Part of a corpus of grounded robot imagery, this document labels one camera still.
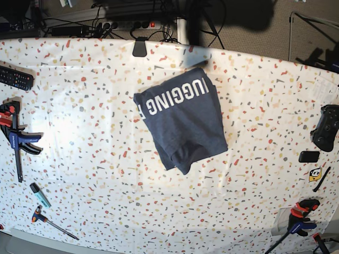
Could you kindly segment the blue-grey T-shirt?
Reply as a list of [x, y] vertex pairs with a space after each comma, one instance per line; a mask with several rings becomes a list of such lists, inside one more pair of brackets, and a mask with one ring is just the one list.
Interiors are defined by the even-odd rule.
[[194, 162], [228, 150], [217, 89], [202, 68], [135, 93], [133, 100], [166, 170], [186, 175]]

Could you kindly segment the white power strip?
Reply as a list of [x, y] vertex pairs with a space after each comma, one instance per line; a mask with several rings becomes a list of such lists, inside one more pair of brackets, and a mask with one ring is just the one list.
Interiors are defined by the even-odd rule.
[[127, 31], [135, 28], [136, 30], [160, 30], [162, 28], [159, 21], [101, 21], [99, 23], [104, 25], [108, 23], [114, 30]]

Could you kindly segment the black phone-like case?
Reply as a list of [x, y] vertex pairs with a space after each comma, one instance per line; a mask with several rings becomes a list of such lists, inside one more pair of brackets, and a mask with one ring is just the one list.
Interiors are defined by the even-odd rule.
[[316, 163], [319, 159], [319, 151], [302, 151], [299, 155], [298, 161], [300, 163]]

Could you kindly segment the teal highlighter marker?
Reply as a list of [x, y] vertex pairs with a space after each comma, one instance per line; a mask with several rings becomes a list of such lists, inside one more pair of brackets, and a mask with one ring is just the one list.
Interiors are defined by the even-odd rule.
[[39, 200], [39, 202], [45, 207], [45, 208], [51, 208], [51, 204], [40, 189], [40, 187], [36, 183], [31, 183], [30, 188], [33, 191], [36, 198]]

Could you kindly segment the yellow cartoon sticker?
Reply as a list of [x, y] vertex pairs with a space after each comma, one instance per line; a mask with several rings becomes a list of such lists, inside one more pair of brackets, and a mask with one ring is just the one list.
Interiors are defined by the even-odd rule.
[[322, 177], [322, 167], [312, 169], [309, 172], [309, 182], [320, 180]]

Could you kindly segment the black game controller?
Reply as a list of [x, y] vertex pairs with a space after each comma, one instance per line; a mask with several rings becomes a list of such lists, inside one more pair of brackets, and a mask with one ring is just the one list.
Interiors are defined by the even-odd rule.
[[331, 152], [338, 132], [338, 105], [325, 105], [320, 111], [320, 120], [310, 132], [310, 139], [321, 151]]

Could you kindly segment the small blue red bar clamp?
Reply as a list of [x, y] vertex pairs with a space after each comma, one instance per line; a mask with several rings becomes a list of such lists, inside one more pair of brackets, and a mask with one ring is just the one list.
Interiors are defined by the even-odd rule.
[[319, 206], [320, 201], [317, 199], [304, 199], [297, 202], [290, 210], [287, 232], [274, 245], [272, 245], [265, 254], [273, 251], [290, 234], [298, 234], [299, 236], [306, 237], [308, 232], [305, 230], [312, 230], [317, 227], [316, 223], [310, 222], [308, 215], [312, 211], [315, 211]]

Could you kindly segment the black thin stick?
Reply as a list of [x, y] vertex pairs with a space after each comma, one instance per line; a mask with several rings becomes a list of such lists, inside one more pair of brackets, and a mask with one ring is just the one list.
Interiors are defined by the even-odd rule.
[[318, 185], [313, 189], [313, 192], [317, 192], [317, 191], [320, 189], [320, 187], [321, 187], [322, 183], [324, 182], [324, 180], [325, 180], [327, 174], [329, 173], [330, 169], [331, 169], [331, 167], [328, 167], [328, 168], [326, 169], [326, 171], [325, 171], [325, 173], [323, 174], [322, 178], [320, 179]]

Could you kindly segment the large blue red bar clamp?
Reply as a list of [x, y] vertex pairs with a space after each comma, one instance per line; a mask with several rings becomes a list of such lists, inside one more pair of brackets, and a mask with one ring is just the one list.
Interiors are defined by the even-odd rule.
[[37, 143], [42, 138], [42, 135], [33, 133], [24, 134], [25, 127], [19, 127], [19, 113], [19, 101], [11, 101], [1, 105], [1, 131], [14, 150], [17, 177], [19, 183], [21, 183], [23, 181], [23, 173], [20, 150], [31, 155], [39, 155], [42, 148], [33, 146], [31, 143]]

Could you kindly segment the black TV remote control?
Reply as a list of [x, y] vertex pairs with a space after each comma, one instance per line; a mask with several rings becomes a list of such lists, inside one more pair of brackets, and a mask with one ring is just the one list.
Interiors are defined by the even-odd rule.
[[29, 91], [33, 87], [33, 81], [33, 76], [30, 74], [4, 66], [0, 67], [0, 82], [5, 85]]

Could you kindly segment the red clamp at table edge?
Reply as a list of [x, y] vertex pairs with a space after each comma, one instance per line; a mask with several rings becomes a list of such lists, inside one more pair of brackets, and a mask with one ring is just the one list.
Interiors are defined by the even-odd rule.
[[313, 239], [317, 243], [317, 247], [313, 251], [313, 254], [316, 254], [317, 250], [320, 250], [322, 254], [330, 254], [330, 251], [328, 250], [328, 248], [324, 244], [324, 241], [320, 237], [319, 233], [314, 234]]

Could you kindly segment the black table clip mount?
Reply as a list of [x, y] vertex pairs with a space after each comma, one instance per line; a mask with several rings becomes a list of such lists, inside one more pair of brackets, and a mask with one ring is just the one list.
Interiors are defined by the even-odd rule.
[[147, 37], [138, 37], [135, 40], [132, 55], [134, 57], [145, 57], [147, 55], [147, 49], [145, 42], [148, 40]]

